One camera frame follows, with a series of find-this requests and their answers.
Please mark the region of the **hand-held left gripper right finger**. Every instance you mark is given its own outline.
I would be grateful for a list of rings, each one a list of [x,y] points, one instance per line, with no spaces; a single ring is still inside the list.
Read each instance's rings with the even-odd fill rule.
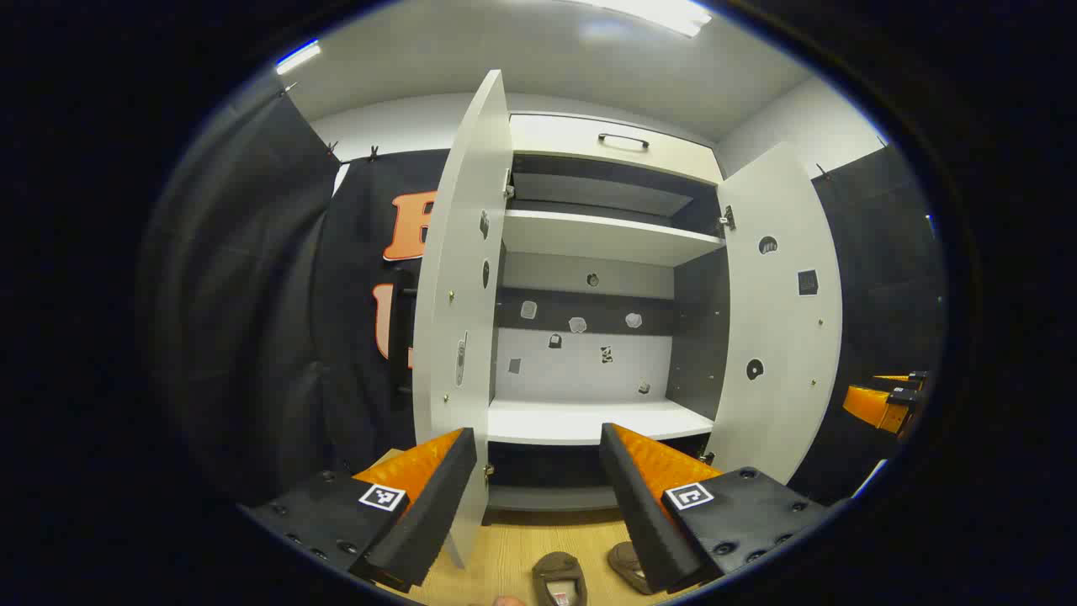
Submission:
[[[677,451],[619,423],[604,423],[599,456],[639,563],[657,592],[730,583],[805,541],[847,512],[793,490],[769,465]]]

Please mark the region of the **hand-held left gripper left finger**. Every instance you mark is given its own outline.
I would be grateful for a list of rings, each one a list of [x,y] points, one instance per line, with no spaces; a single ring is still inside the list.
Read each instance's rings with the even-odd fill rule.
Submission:
[[[458,428],[353,476],[316,473],[241,510],[300,555],[406,593],[426,580],[476,461],[474,429]]]

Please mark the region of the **brown fuzzy shoe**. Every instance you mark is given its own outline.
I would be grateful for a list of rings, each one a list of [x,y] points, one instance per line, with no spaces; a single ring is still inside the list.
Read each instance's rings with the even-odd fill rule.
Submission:
[[[624,582],[639,592],[639,594],[651,595],[654,593],[654,590],[651,589],[649,580],[647,580],[644,574],[641,561],[639,561],[635,548],[630,541],[613,545],[609,549],[607,563],[609,567],[623,578]]]
[[[587,606],[587,589],[581,561],[568,552],[541,556],[531,568],[538,606]]]

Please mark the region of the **white shoe cabinet door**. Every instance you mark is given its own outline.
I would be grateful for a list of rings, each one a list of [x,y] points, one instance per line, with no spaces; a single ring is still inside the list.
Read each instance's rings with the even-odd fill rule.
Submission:
[[[843,304],[830,223],[811,177],[778,143],[717,185],[732,221],[729,334],[708,441],[723,471],[750,465],[788,483],[830,406]]]
[[[457,428],[475,434],[476,464],[443,552],[468,566],[487,510],[488,407],[496,284],[514,146],[499,70],[470,100],[443,165],[416,288],[412,409],[416,440]]]

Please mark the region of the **white shoe cabinet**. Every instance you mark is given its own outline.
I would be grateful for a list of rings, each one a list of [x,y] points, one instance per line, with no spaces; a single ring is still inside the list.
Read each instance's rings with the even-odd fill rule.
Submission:
[[[516,153],[508,210],[638,221],[724,239],[717,184],[616,163]],[[493,443],[596,448],[604,423],[658,441],[714,425],[726,365],[726,249],[677,268],[508,252],[496,277]]]

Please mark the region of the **white cabinet shelf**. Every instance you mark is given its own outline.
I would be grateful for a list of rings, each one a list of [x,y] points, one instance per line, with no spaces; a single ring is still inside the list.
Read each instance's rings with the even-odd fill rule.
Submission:
[[[724,239],[718,237],[570,212],[508,210],[503,222],[501,239],[513,253],[677,268],[724,248]]]

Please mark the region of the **white cabinet drawer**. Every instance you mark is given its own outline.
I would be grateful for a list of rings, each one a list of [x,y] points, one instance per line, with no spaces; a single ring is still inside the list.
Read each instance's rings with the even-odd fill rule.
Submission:
[[[724,181],[712,147],[661,131],[609,119],[553,114],[510,114],[509,130],[516,153],[616,163],[717,184]],[[597,133],[623,133],[645,139],[647,151],[630,141],[597,140]]]

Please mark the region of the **black backdrop cloth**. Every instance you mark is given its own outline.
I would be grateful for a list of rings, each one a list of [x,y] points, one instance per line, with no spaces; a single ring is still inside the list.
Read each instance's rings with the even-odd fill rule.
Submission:
[[[392,387],[394,287],[418,288],[428,222],[464,97],[443,143],[405,116],[380,153],[339,163],[285,91],[223,108],[151,219],[140,272],[157,399],[213,483],[266,501],[323,468],[361,471],[418,443],[412,394]],[[877,150],[811,175],[840,272],[843,328],[830,406],[788,485],[845,497],[901,434],[843,411],[875,375],[928,369],[945,326],[931,215],[903,156]],[[576,502],[607,487],[596,448],[493,443],[506,503]]]

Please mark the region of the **long ceiling light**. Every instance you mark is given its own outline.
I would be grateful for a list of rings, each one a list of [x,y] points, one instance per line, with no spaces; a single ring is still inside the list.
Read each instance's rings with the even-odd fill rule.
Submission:
[[[657,26],[677,32],[679,36],[695,38],[703,27],[713,20],[713,15],[707,8],[694,3],[693,0],[568,0],[573,3],[592,5],[601,10],[623,13],[657,24]]]
[[[320,40],[314,39],[308,42],[307,45],[300,46],[299,50],[293,50],[289,53],[286,57],[281,58],[280,61],[274,66],[274,71],[277,74],[285,74],[292,72],[298,66],[311,61],[314,57],[319,56],[321,53]]]

